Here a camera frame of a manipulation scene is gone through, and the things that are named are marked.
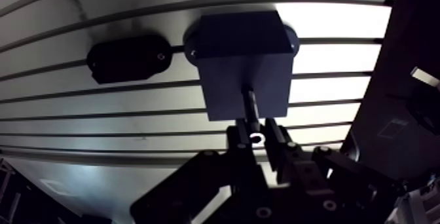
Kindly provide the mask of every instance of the metal rod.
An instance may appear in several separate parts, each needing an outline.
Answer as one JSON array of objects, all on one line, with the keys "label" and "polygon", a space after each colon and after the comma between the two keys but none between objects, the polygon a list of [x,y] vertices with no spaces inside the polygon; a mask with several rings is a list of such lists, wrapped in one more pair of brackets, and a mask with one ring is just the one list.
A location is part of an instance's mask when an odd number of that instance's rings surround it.
[{"label": "metal rod", "polygon": [[8,186],[10,175],[11,175],[10,172],[6,173],[6,176],[5,176],[4,180],[3,180],[3,184],[1,185],[1,188],[0,188],[0,203],[3,200],[3,196],[5,195],[6,187]]},{"label": "metal rod", "polygon": [[9,216],[8,216],[9,223],[12,223],[12,220],[14,219],[15,211],[17,210],[21,196],[22,195],[20,193],[15,193],[14,200],[12,201],[12,206],[10,207],[9,210]]},{"label": "metal rod", "polygon": [[249,133],[260,132],[260,122],[258,121],[258,107],[255,100],[255,93],[250,88],[245,88],[242,91],[244,101],[244,113],[246,115],[246,122],[249,126]]}]

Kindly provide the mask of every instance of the screw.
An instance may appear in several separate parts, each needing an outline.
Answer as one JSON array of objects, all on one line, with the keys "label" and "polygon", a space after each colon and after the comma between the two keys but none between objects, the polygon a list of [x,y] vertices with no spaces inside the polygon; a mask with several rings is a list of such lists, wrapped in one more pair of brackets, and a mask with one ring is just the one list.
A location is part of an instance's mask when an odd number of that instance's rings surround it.
[{"label": "screw", "polygon": [[272,210],[267,207],[260,207],[260,208],[257,208],[257,211],[255,211],[255,214],[257,215],[258,218],[266,219],[272,215]]},{"label": "screw", "polygon": [[289,143],[287,143],[287,146],[289,146],[290,148],[296,148],[298,146],[298,144],[295,142],[289,142]]},{"label": "screw", "polygon": [[163,60],[163,59],[165,59],[165,55],[163,55],[162,53],[159,53],[159,54],[157,54],[157,59]]},{"label": "screw", "polygon": [[325,200],[322,205],[328,211],[335,211],[337,208],[337,204],[333,200]]}]

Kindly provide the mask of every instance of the bolt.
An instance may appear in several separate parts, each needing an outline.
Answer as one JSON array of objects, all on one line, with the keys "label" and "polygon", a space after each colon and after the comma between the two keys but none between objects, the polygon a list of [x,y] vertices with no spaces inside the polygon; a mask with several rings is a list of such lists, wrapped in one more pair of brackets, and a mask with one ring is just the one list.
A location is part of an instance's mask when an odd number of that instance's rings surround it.
[{"label": "bolt", "polygon": [[163,60],[163,59],[165,59],[165,55],[163,55],[162,53],[159,53],[159,54],[157,54],[157,59]]},{"label": "bolt", "polygon": [[287,143],[287,146],[289,146],[290,148],[296,148],[298,146],[298,144],[295,142],[289,142],[289,143]]},{"label": "bolt", "polygon": [[267,219],[272,215],[272,210],[267,207],[260,207],[257,208],[255,214],[257,215],[258,218]]},{"label": "bolt", "polygon": [[214,155],[214,152],[212,152],[212,151],[205,151],[205,152],[203,152],[203,154],[206,155],[206,156],[212,156],[212,155]]},{"label": "bolt", "polygon": [[322,205],[328,211],[335,211],[337,208],[337,204],[333,200],[325,200]]}]

